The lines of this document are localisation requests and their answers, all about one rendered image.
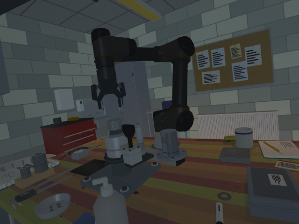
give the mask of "soap dispenser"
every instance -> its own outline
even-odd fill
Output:
[[[96,224],[129,224],[125,197],[108,183],[108,178],[93,180],[93,185],[102,183],[101,194],[93,204]]]

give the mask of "pencil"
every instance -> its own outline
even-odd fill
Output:
[[[274,150],[278,151],[279,153],[283,154],[280,150],[278,150],[277,148],[273,147],[272,145],[268,144],[267,142],[264,141],[264,143],[268,146],[270,146],[271,148],[273,148]]]

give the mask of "small metal dish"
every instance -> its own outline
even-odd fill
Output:
[[[41,219],[53,218],[63,213],[70,205],[71,196],[66,193],[53,195],[40,202],[34,212]]]

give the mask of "striped tabletop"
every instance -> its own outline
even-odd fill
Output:
[[[248,202],[246,167],[274,168],[278,159],[264,159],[258,142],[254,141],[251,150],[250,164],[233,164],[219,162],[219,154],[223,147],[236,147],[226,144],[223,140],[178,139],[180,148],[188,152],[185,162],[178,167],[161,163],[161,168],[149,178],[134,194],[126,199],[128,219],[130,224],[214,224],[215,204],[223,204],[224,223],[230,224],[287,224],[278,220],[251,216]],[[151,147],[154,138],[144,138],[145,145]],[[93,159],[104,160],[106,151],[104,138],[91,142],[86,147],[99,147],[91,150],[89,155],[81,160],[73,160],[66,156],[60,160],[61,165],[54,168],[57,175],[71,167],[77,168]],[[52,157],[58,160],[65,153]],[[290,170],[297,184],[299,172]],[[73,173],[66,173],[42,188],[59,181]],[[0,206],[22,224],[72,224],[85,212],[93,213],[93,204],[100,194],[98,191],[82,187],[81,175],[74,175],[36,196],[16,204],[14,210],[7,199],[31,188],[20,189],[15,185],[0,191]],[[230,200],[221,200],[217,195],[229,193]],[[51,219],[40,219],[34,208],[45,198],[59,194],[71,195],[68,209],[61,215]]]

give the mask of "white radiator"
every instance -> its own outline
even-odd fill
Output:
[[[197,124],[200,139],[224,139],[237,127],[250,127],[253,140],[279,140],[277,111],[197,115]]]

